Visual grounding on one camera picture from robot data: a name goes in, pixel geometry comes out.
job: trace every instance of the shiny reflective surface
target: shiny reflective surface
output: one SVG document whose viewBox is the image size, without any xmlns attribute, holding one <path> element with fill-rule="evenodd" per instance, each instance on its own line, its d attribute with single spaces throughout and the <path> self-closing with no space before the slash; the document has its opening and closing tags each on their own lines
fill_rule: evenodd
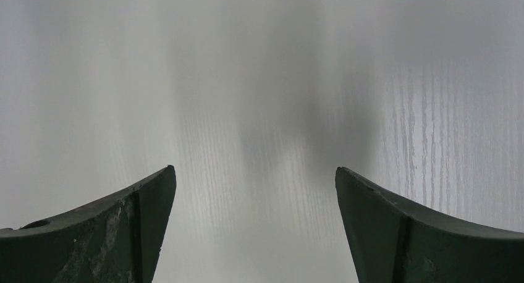
<svg viewBox="0 0 524 283">
<path fill-rule="evenodd" d="M 522 2 L 0 0 L 1 227 L 173 164 L 156 282 L 356 282 L 337 166 L 524 230 Z"/>
</svg>

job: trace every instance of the black plastic part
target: black plastic part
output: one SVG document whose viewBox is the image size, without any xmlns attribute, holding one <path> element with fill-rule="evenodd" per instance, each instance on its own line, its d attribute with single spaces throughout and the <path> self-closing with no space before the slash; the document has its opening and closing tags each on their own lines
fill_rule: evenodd
<svg viewBox="0 0 524 283">
<path fill-rule="evenodd" d="M 175 190 L 168 166 L 77 209 L 0 230 L 0 282 L 151 282 Z"/>
<path fill-rule="evenodd" d="M 440 213 L 339 167 L 336 189 L 360 283 L 524 282 L 524 234 Z"/>
</svg>

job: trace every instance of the gray background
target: gray background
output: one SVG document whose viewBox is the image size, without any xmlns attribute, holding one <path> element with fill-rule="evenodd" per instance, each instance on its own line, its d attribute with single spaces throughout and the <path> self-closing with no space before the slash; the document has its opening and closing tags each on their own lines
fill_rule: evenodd
<svg viewBox="0 0 524 283">
<path fill-rule="evenodd" d="M 155 282 L 356 282 L 337 166 L 524 230 L 524 0 L 0 0 L 0 227 L 175 165 Z"/>
</svg>

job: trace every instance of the gray surface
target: gray surface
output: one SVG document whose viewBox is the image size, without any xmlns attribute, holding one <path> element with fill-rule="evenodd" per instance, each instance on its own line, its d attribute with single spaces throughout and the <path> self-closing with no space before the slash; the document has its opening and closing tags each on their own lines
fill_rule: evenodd
<svg viewBox="0 0 524 283">
<path fill-rule="evenodd" d="M 0 0 L 1 227 L 173 164 L 156 282 L 356 282 L 341 165 L 524 230 L 523 2 Z"/>
</svg>

